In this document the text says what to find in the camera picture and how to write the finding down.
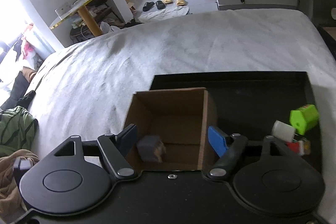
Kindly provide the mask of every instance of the green clothing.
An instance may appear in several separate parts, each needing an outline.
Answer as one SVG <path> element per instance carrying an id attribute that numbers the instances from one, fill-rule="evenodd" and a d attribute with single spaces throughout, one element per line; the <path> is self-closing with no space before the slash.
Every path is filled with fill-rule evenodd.
<path id="1" fill-rule="evenodd" d="M 23 107 L 0 112 L 0 157 L 19 149 L 30 150 L 38 122 Z"/>

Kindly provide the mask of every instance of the white bed sheet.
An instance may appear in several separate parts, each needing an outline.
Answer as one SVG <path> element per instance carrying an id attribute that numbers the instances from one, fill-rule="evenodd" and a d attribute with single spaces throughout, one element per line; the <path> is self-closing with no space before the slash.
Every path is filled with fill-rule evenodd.
<path id="1" fill-rule="evenodd" d="M 49 56 L 28 91 L 44 157 L 70 135 L 118 133 L 132 94 L 154 75 L 208 71 L 307 71 L 323 146 L 320 213 L 336 222 L 336 63 L 309 19 L 283 9 L 227 10 L 138 25 Z"/>

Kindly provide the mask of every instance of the white towel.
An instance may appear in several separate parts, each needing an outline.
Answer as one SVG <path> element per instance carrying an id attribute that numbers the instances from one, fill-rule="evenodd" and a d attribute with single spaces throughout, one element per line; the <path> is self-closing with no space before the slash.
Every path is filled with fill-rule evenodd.
<path id="1" fill-rule="evenodd" d="M 143 14 L 138 20 L 142 23 L 161 21 L 172 17 L 185 16 L 189 12 L 188 6 L 177 6 L 173 9 L 162 9 L 159 11 Z"/>

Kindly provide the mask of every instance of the slipper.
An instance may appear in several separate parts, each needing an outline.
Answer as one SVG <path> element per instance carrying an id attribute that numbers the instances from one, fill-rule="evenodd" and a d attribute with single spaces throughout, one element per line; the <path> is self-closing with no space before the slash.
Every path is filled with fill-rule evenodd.
<path id="1" fill-rule="evenodd" d="M 144 7 L 142 8 L 143 12 L 147 12 L 149 11 L 153 6 L 154 6 L 154 2 L 146 2 Z"/>
<path id="2" fill-rule="evenodd" d="M 162 9 L 165 9 L 166 5 L 161 0 L 158 0 L 156 2 L 156 7 L 158 10 L 162 10 Z"/>
<path id="3" fill-rule="evenodd" d="M 177 6 L 184 6 L 186 5 L 187 3 L 185 2 L 185 0 L 176 0 L 176 5 Z"/>
<path id="4" fill-rule="evenodd" d="M 164 4 L 171 4 L 173 3 L 173 0 L 162 0 Z"/>

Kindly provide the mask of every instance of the black tray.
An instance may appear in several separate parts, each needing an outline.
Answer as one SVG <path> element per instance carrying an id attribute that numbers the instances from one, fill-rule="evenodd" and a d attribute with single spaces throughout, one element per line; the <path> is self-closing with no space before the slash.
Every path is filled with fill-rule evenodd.
<path id="1" fill-rule="evenodd" d="M 306 72 L 241 71 L 155 75 L 151 90 L 205 87 L 217 105 L 218 127 L 261 141 L 275 120 L 289 124 L 290 111 L 315 104 Z M 322 171 L 320 126 L 305 134 L 311 154 L 303 158 Z"/>

